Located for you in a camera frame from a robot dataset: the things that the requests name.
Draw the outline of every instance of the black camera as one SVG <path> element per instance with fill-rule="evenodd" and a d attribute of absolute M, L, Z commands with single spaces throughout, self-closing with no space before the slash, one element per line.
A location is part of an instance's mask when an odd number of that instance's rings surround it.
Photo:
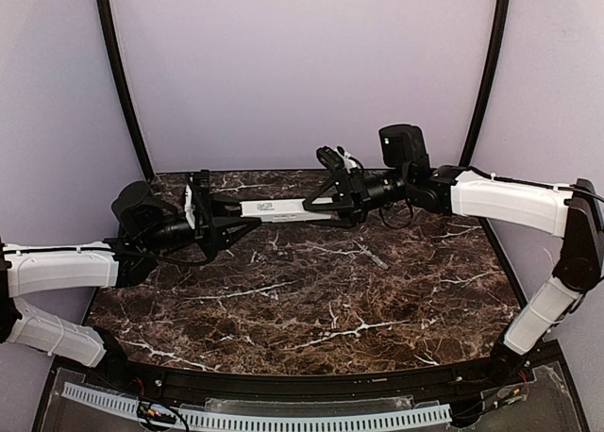
<path fill-rule="evenodd" d="M 421 128 L 409 124 L 389 125 L 379 130 L 379 141 L 386 166 L 407 171 L 412 178 L 430 176 L 430 160 Z"/>

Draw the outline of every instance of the black bracket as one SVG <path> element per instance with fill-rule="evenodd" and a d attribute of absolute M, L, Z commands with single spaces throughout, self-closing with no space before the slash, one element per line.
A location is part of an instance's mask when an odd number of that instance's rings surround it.
<path fill-rule="evenodd" d="M 331 176 L 314 190 L 303 203 L 304 209 L 310 212 L 335 212 L 338 219 L 317 220 L 308 223 L 334 227 L 354 227 L 367 220 L 368 208 L 364 205 L 371 198 L 362 171 L 353 169 L 350 172 L 344 166 L 342 157 L 330 147 L 317 149 L 317 159 L 327 168 Z M 335 189 L 331 195 L 331 203 L 315 203 Z"/>
<path fill-rule="evenodd" d="M 589 180 L 579 179 L 576 186 L 587 193 L 596 193 Z M 568 289 L 585 293 L 601 281 L 603 260 L 602 212 L 592 195 L 575 191 L 568 201 L 564 243 L 553 275 Z"/>
<path fill-rule="evenodd" d="M 210 171 L 192 174 L 187 184 L 193 194 L 195 242 L 208 261 L 214 260 L 219 251 L 230 248 L 262 224 L 260 218 L 240 216 L 239 200 L 210 193 Z"/>
<path fill-rule="evenodd" d="M 0 241 L 0 343 L 6 341 L 12 332 L 12 327 L 23 316 L 8 295 L 8 269 L 10 261 L 4 258 L 4 243 Z"/>

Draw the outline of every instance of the black cable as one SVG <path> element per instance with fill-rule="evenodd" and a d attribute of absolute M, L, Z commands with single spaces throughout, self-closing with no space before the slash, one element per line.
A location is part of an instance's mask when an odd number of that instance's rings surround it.
<path fill-rule="evenodd" d="M 479 413 L 476 413 L 474 415 L 468 415 L 468 416 L 455 416 L 453 419 L 455 420 L 474 420 L 475 418 L 480 418 L 482 415 L 485 415 L 487 413 L 489 413 L 490 411 L 495 410 L 495 404 L 493 404 L 492 406 L 485 408 L 484 410 L 482 410 Z"/>
<path fill-rule="evenodd" d="M 506 17 L 508 15 L 508 6 L 510 0 L 496 0 L 495 14 L 493 16 L 493 26 L 491 28 L 491 38 L 489 39 L 489 48 L 487 57 L 484 61 L 484 69 L 482 71 L 482 79 L 480 80 L 480 88 L 478 89 L 478 97 L 474 112 L 472 113 L 472 122 L 468 128 L 467 137 L 461 152 L 460 165 L 467 166 L 472 162 L 472 155 L 478 143 L 478 135 L 482 127 L 482 121 L 486 113 L 489 103 L 489 95 L 495 80 L 495 71 L 497 61 L 499 60 L 499 52 L 503 42 L 503 34 L 506 25 Z"/>
<path fill-rule="evenodd" d="M 107 383 L 110 387 L 112 387 L 116 391 L 119 391 L 123 394 L 134 395 L 130 392 L 117 388 L 115 385 L 113 385 L 111 382 L 109 382 L 105 377 L 102 377 L 101 375 L 99 375 L 97 373 L 90 372 L 90 374 L 93 374 L 95 377 L 98 377 L 100 380 Z M 167 410 L 170 410 L 172 413 L 174 413 L 176 415 L 176 417 L 180 420 L 180 422 L 185 426 L 185 432 L 191 432 L 191 429 L 189 428 L 189 423 L 187 422 L 187 420 L 185 420 L 185 417 L 182 416 L 182 414 L 175 408 L 166 406 L 165 404 L 161 403 L 160 401 L 155 401 L 155 400 L 151 399 L 150 397 L 143 396 L 142 394 L 138 394 L 137 397 L 139 398 L 139 400 L 142 400 L 144 402 L 148 402 L 150 404 L 157 404 L 158 406 L 161 406 L 161 407 L 166 408 Z"/>
<path fill-rule="evenodd" d="M 579 307 L 583 304 L 583 300 L 585 300 L 585 297 L 587 296 L 587 292 L 585 292 L 581 298 L 579 298 L 579 300 L 577 302 L 575 302 L 575 304 L 568 310 L 568 312 L 566 313 L 566 315 L 568 314 L 572 314 L 574 313 L 577 309 L 579 309 Z"/>
<path fill-rule="evenodd" d="M 460 411 L 458 414 L 454 415 L 452 418 L 454 420 L 457 420 L 457 419 L 464 420 L 464 419 L 466 419 L 467 417 L 462 417 L 460 415 L 462 415 L 464 413 L 467 413 L 468 411 L 472 411 L 474 408 L 476 408 L 476 407 L 480 406 L 481 404 L 483 404 L 483 403 L 485 403 L 485 402 L 493 399 L 495 396 L 497 396 L 499 394 L 499 392 L 501 390 L 503 390 L 504 388 L 506 388 L 508 386 L 508 383 L 510 382 L 510 379 L 511 379 L 511 377 L 506 381 L 506 383 L 504 383 L 503 385 L 501 385 L 499 388 L 495 389 L 495 391 L 493 391 L 487 397 L 485 397 L 484 399 L 480 399 L 478 402 L 476 402 L 475 404 L 473 404 L 471 407 L 467 408 L 464 411 Z"/>
<path fill-rule="evenodd" d="M 22 250 L 5 250 L 4 254 L 5 255 L 14 255 L 17 253 L 24 253 L 24 254 L 26 254 L 26 253 L 50 253 L 50 252 L 55 252 L 55 251 L 75 251 L 75 252 L 106 251 L 108 253 L 113 253 L 114 255 L 117 255 L 117 256 L 128 256 L 131 258 L 154 259 L 159 262 L 166 262 L 168 264 L 179 265 L 182 267 L 203 267 L 204 265 L 208 265 L 209 263 L 211 263 L 210 259 L 180 260 L 180 259 L 173 259 L 173 258 L 167 258 L 164 256 L 154 255 L 153 253 L 139 253 L 137 251 L 114 250 L 111 248 L 105 248 L 103 246 L 98 246 L 98 247 L 96 247 L 96 246 L 82 246 L 82 247 L 56 246 L 56 247 L 51 247 L 51 248 L 24 248 Z"/>
<path fill-rule="evenodd" d="M 349 157 L 352 161 L 359 165 L 359 169 L 361 170 L 361 177 L 365 176 L 365 167 L 362 165 L 361 161 L 358 158 Z"/>
<path fill-rule="evenodd" d="M 406 227 L 409 227 L 411 225 L 411 223 L 413 223 L 413 217 L 415 216 L 415 212 L 413 211 L 413 206 L 411 205 L 408 198 L 405 198 L 405 203 L 407 204 L 407 209 L 409 210 L 410 218 L 405 224 L 403 224 L 401 226 L 394 226 L 393 224 L 388 223 L 386 221 L 386 217 L 384 216 L 384 210 L 390 210 L 393 206 L 392 203 L 388 203 L 388 204 L 382 206 L 381 208 L 379 208 L 377 213 L 379 215 L 379 218 L 381 219 L 381 222 L 384 223 L 384 226 L 386 226 L 388 229 L 400 231 L 401 229 L 405 229 Z"/>
<path fill-rule="evenodd" d="M 564 185 L 551 185 L 551 184 L 544 184 L 541 182 L 534 182 L 531 180 L 523 180 L 523 179 L 514 179 L 513 177 L 503 177 L 503 176 L 499 176 L 499 175 L 490 175 L 485 173 L 482 170 L 479 170 L 478 168 L 474 167 L 474 166 L 470 166 L 468 167 L 470 169 L 470 171 L 472 171 L 473 173 L 478 174 L 481 177 L 484 177 L 486 179 L 491 179 L 491 180 L 495 180 L 497 182 L 506 182 L 506 183 L 512 183 L 512 184 L 520 184 L 520 185 L 528 185 L 530 187 L 538 187 L 541 189 L 548 189 L 548 190 L 559 190 L 559 191 L 572 191 L 574 193 L 579 193 L 579 194 L 584 194 L 586 196 L 590 196 L 592 198 L 595 198 L 597 201 L 604 203 L 604 197 L 595 194 L 591 191 L 587 191 L 584 190 L 582 188 L 577 187 L 574 184 L 571 184 L 568 187 L 565 187 Z"/>
<path fill-rule="evenodd" d="M 120 46 L 117 42 L 117 33 L 111 12 L 111 0 L 96 0 L 96 5 L 98 7 L 101 29 L 103 30 L 103 37 L 105 39 L 109 66 L 111 67 L 115 90 L 120 99 L 120 105 L 122 106 L 122 112 L 124 113 L 124 118 L 126 120 L 126 127 L 130 134 L 132 145 L 134 146 L 134 152 L 141 165 L 144 178 L 149 182 L 155 177 L 155 173 L 153 172 L 153 166 L 151 165 L 151 158 L 144 145 L 143 133 L 132 102 L 132 94 L 128 87 L 126 71 L 124 70 L 124 63 L 120 53 Z"/>

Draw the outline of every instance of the white cable tie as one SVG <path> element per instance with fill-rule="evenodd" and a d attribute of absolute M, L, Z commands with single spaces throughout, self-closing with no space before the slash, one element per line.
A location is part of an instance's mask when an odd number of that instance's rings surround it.
<path fill-rule="evenodd" d="M 57 342 L 55 342 L 55 345 L 53 346 L 53 348 L 48 351 L 47 355 L 49 357 L 53 356 L 53 354 L 55 353 L 55 350 L 57 350 L 59 348 L 61 342 L 63 341 L 63 338 L 65 338 L 65 325 L 63 325 L 63 321 L 59 317 L 57 317 L 57 319 L 59 319 L 60 336 L 57 339 Z"/>
<path fill-rule="evenodd" d="M 557 325 L 557 324 L 561 324 L 562 321 L 550 321 L 549 319 L 547 319 L 547 317 L 543 316 L 539 311 L 537 311 L 534 307 L 532 307 L 531 303 L 528 303 L 527 305 L 528 309 L 530 309 L 532 311 L 532 313 L 537 316 L 539 319 L 541 319 L 542 321 L 550 324 L 550 325 Z"/>

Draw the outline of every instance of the sticker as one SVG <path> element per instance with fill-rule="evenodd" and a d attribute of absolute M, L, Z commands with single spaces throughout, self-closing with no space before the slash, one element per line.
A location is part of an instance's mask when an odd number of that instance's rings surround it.
<path fill-rule="evenodd" d="M 257 203 L 256 209 L 259 210 L 260 212 L 275 210 L 275 208 L 273 207 L 273 203 Z"/>

